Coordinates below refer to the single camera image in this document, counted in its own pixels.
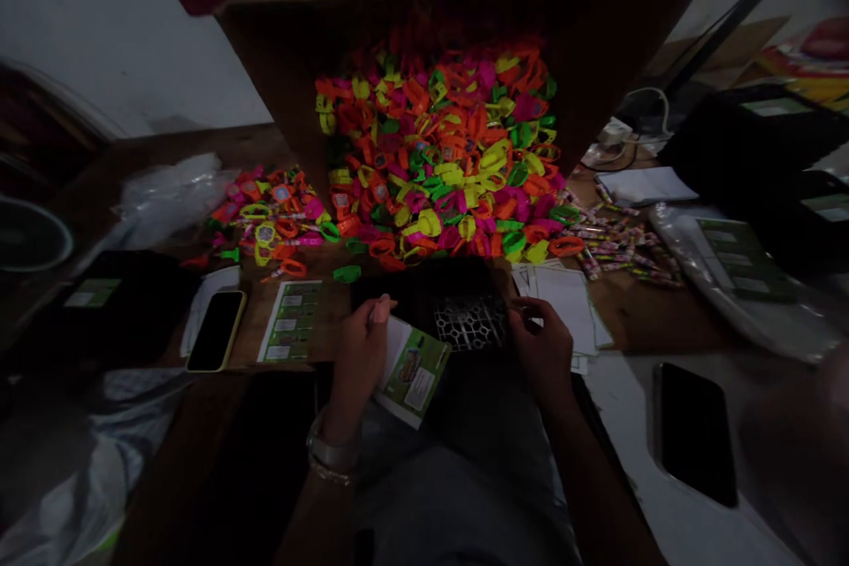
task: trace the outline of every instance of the hand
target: hand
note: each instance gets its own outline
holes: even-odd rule
[[[508,312],[519,361],[537,402],[551,415],[577,409],[571,383],[572,334],[569,328],[548,301],[521,297],[515,299],[515,304],[523,307],[525,317],[543,320],[541,328],[529,331],[523,313]]]
[[[356,437],[369,396],[383,378],[386,322],[397,304],[384,294],[366,301],[342,321],[342,345],[321,430],[322,440],[333,447],[343,447]]]

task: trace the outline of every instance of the cardboard box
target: cardboard box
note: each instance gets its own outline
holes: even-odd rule
[[[218,20],[307,179],[328,196],[318,75],[334,75],[369,35],[388,33],[412,3],[460,8],[479,38],[532,30],[559,90],[561,169],[568,174],[690,0],[230,0]]]

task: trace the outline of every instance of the black smartphone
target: black smartphone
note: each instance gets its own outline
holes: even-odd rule
[[[654,453],[672,477],[737,506],[725,394],[712,380],[674,364],[654,368]]]
[[[245,293],[240,291],[212,295],[195,346],[186,362],[187,371],[214,372],[225,368],[246,298]]]

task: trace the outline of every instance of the black pole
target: black pole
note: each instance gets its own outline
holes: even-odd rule
[[[725,42],[725,39],[731,32],[740,26],[746,16],[756,7],[761,0],[739,0],[737,6],[729,13],[728,18],[714,31],[704,45],[698,49],[680,71],[676,74],[669,85],[666,87],[666,96],[670,101],[675,99],[677,92],[681,87],[690,81],[690,78],[708,61],[708,58],[719,49],[720,45]]]

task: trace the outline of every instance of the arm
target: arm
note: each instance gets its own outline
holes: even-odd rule
[[[333,388],[318,434],[331,447],[356,446],[366,403],[383,375],[386,321],[396,304],[388,296],[366,301],[342,324],[342,345],[336,356]],[[330,468],[334,472],[347,472]],[[324,479],[310,468],[274,563],[327,566],[352,563],[353,510],[353,485]]]
[[[541,317],[544,322],[541,330],[532,333],[519,312],[509,312],[519,359],[551,441],[584,564],[665,565],[652,533],[578,408],[570,382],[569,329],[547,302],[532,298],[517,301],[526,314]]]

